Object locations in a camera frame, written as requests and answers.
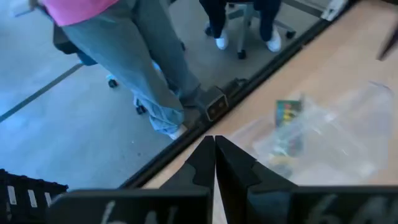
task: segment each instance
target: light blue jeans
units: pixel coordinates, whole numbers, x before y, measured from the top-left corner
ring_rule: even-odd
[[[176,132],[184,121],[180,101],[195,97],[200,83],[188,69],[159,0],[120,0],[98,16],[62,28],[80,50],[132,90],[156,131]]]

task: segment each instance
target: sneaker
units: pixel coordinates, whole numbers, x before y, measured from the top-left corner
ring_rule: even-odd
[[[280,38],[280,35],[278,33],[278,30],[276,29],[276,27],[274,26],[273,30],[272,30],[272,37],[271,40],[268,40],[266,42],[268,49],[271,52],[278,52],[280,51],[280,48],[282,46],[282,39]]]
[[[221,31],[221,35],[219,38],[216,38],[216,45],[220,50],[225,50],[229,44],[228,33],[226,31],[228,27],[228,18],[225,19],[225,24],[223,30]]]
[[[174,133],[169,134],[169,137],[173,140],[178,139],[183,133],[185,133],[188,129],[181,124],[181,126],[178,128],[178,130]]]

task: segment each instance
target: floor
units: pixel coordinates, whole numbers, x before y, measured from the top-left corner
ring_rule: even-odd
[[[39,12],[11,18],[9,1],[0,2],[0,49],[6,52],[0,55],[0,115],[78,63],[54,49],[50,21]],[[231,47],[222,52],[203,33],[206,15],[198,1],[179,0],[170,13],[205,88],[250,78],[275,56],[259,39],[258,21],[247,38],[248,58],[237,60],[239,21],[231,23]],[[298,35],[318,19],[288,5],[278,18]],[[107,74],[99,65],[82,67],[0,122],[0,167],[71,189],[114,188],[168,146],[169,137],[155,133],[146,114],[136,114],[129,90],[107,86]]]

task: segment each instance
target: desk surface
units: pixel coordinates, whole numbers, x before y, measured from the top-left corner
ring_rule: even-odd
[[[210,129],[206,135],[230,136],[245,124],[270,114],[275,101],[304,93],[319,104],[327,103],[339,93],[352,89],[368,80],[387,85],[398,91],[396,76],[398,51],[385,61],[376,57],[381,45],[396,21],[395,9],[384,2],[364,0],[346,13],[338,22],[306,46],[272,78]],[[389,143],[389,164],[371,180],[375,184],[398,184],[398,144],[396,127]],[[169,179],[185,162],[198,139],[181,153],[162,172],[146,185],[157,188]]]

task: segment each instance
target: plastic bag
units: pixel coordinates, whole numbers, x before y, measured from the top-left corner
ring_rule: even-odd
[[[275,128],[265,116],[229,139],[260,163],[298,185],[356,185],[386,165],[392,92],[378,83],[343,94],[321,107],[306,98],[291,123]],[[281,143],[300,141],[289,154]]]

